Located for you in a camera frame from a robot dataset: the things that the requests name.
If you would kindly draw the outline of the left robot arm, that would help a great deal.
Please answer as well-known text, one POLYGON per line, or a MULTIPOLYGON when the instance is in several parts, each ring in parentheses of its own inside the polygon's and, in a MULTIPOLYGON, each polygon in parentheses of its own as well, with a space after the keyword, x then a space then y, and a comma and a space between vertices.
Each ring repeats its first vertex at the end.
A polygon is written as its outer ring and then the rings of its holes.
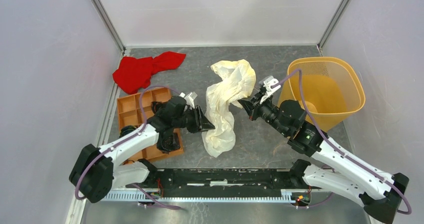
POLYGON ((206 118, 201 107, 187 103, 191 100, 189 96, 180 95, 171 97, 167 102, 154 101, 154 115, 140 127, 101 147, 86 145, 69 175, 69 181, 75 186, 75 197, 96 203, 112 189, 128 184, 140 183, 147 188, 154 186, 157 174, 146 164, 141 161, 124 162, 150 146, 155 146, 162 153, 179 149, 173 139, 177 128, 185 128, 190 133, 214 130, 215 126, 206 118))

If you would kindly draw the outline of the cream plastic trash bag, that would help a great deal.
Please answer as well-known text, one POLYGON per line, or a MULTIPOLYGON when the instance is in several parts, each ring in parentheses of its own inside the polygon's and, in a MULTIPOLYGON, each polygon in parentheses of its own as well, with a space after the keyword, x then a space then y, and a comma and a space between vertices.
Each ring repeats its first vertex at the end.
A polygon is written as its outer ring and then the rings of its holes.
POLYGON ((247 60, 222 60, 211 65, 211 70, 221 81, 207 87, 206 117, 215 129, 202 134, 207 153, 218 157, 233 149, 236 143, 234 132, 234 116, 229 111, 232 104, 238 108, 242 105, 238 100, 249 97, 256 83, 256 73, 247 60))

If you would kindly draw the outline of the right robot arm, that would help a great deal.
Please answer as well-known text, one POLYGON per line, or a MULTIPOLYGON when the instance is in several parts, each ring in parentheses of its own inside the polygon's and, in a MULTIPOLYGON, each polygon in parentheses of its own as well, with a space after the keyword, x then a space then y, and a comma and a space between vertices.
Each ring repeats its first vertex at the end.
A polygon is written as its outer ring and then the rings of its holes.
POLYGON ((390 174, 352 155, 331 137, 306 121, 307 112, 298 101, 286 100, 280 106, 258 92, 238 102, 249 119, 261 118, 300 154, 320 161, 336 170, 327 171, 309 161, 298 159, 290 169, 289 182, 295 188, 305 184, 327 189, 361 206, 372 218, 393 223, 400 212, 409 178, 402 173, 390 174))

